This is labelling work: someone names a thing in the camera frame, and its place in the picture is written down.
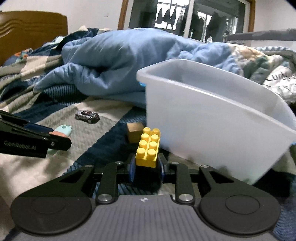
white wall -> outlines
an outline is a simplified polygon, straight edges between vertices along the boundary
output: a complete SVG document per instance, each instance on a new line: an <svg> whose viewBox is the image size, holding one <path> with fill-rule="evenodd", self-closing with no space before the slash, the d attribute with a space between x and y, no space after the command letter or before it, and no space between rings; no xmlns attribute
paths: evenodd
<svg viewBox="0 0 296 241"><path fill-rule="evenodd" d="M0 10L58 12L67 16L71 33L82 25L116 30L121 4L122 0L6 0Z"/></svg>
<svg viewBox="0 0 296 241"><path fill-rule="evenodd" d="M254 31L296 28L296 10L286 0L256 0Z"/></svg>

circular pad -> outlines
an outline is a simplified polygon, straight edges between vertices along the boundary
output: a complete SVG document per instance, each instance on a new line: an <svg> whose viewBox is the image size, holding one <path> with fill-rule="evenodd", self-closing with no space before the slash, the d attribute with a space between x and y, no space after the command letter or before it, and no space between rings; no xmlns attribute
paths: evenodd
<svg viewBox="0 0 296 241"><path fill-rule="evenodd" d="M229 234L245 236L266 232L274 227L280 215L279 204L273 197L217 196L206 194L199 211L210 225Z"/></svg>
<svg viewBox="0 0 296 241"><path fill-rule="evenodd" d="M226 199L226 207L237 214L251 214L260 208L259 202L250 196L235 195Z"/></svg>
<svg viewBox="0 0 296 241"><path fill-rule="evenodd" d="M25 233L57 235L85 222L92 212L88 197L17 197L11 204L11 216Z"/></svg>

wooden headboard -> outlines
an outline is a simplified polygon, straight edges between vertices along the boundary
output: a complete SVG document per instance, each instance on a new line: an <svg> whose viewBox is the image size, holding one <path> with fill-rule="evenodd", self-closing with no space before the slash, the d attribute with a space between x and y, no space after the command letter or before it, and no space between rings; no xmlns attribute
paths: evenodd
<svg viewBox="0 0 296 241"><path fill-rule="evenodd" d="M68 34L67 17L55 12L0 12L0 66L13 54Z"/></svg>

wooden window frame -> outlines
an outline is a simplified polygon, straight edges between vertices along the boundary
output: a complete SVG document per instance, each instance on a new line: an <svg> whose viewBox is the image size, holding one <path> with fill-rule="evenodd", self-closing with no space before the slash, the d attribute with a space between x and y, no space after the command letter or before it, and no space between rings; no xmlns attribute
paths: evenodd
<svg viewBox="0 0 296 241"><path fill-rule="evenodd" d="M254 31L254 24L255 24L256 0L246 0L246 1L250 3L250 16L249 16L248 32L253 32ZM128 7L128 0L123 0L122 5L121 5L121 11L120 11L117 30L122 30L124 27L127 7Z"/></svg>

window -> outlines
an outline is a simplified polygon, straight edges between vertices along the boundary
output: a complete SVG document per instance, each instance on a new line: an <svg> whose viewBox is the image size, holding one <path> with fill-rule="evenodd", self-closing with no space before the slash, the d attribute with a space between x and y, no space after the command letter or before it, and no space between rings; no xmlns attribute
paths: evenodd
<svg viewBox="0 0 296 241"><path fill-rule="evenodd" d="M246 0L129 0L124 28L158 28L204 42L247 32Z"/></svg>

